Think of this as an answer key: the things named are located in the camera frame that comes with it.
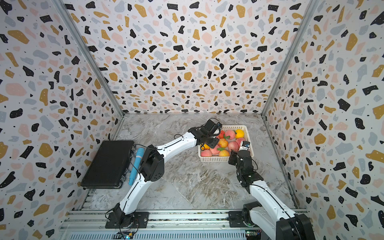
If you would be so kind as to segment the orange pink peach front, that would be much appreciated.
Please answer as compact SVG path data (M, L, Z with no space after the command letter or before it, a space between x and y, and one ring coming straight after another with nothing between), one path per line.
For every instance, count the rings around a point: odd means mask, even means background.
M219 152L219 157L229 157L230 153L227 150L222 150Z

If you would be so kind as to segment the orange red lone peach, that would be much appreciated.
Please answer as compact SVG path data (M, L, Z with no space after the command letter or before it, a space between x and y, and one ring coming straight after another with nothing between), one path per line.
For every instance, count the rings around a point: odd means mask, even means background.
M223 139L225 136L225 131L221 130L220 134L218 135L219 139Z

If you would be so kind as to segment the white perforated plastic basket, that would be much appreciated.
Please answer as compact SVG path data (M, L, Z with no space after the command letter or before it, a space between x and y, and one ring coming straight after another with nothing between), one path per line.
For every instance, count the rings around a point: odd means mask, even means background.
M222 126L216 138L219 140L214 147L207 144L199 146L198 155L202 163L221 163L227 162L231 152L247 150L251 157L254 157L251 138L246 126L226 125Z

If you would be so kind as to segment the yellow pink peach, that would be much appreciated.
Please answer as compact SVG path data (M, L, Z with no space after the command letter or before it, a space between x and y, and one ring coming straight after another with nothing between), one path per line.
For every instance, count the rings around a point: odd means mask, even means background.
M220 148L227 148L228 147L228 141L226 139L219 139L218 146Z

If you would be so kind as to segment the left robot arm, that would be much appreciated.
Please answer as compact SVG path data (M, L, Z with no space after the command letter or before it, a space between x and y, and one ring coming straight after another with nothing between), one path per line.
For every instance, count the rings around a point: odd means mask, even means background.
M179 138L161 146L146 147L134 185L127 195L108 211L106 228L126 228L134 224L135 212L140 200L152 183L159 180L165 173L165 163L179 153L200 145L214 148L219 139L223 125L215 118L198 127L188 129Z

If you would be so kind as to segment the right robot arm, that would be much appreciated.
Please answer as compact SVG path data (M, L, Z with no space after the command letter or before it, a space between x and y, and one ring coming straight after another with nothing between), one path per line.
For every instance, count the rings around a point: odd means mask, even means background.
M236 167L240 185L256 201L243 206L245 225L257 226L265 239L314 240L315 234L310 219L287 207L269 188L253 166L251 153L246 150L231 151L228 163Z

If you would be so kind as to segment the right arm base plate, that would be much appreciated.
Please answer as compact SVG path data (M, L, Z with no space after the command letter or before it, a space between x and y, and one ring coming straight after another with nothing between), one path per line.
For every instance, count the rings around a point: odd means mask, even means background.
M231 228L256 228L258 225L254 224L250 217L246 216L242 211L229 211L228 221Z

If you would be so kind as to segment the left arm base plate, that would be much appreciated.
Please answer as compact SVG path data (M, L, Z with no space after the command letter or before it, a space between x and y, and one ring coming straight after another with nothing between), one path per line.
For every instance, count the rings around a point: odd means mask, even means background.
M149 212L133 212L129 215L110 213L106 229L145 229L149 220Z

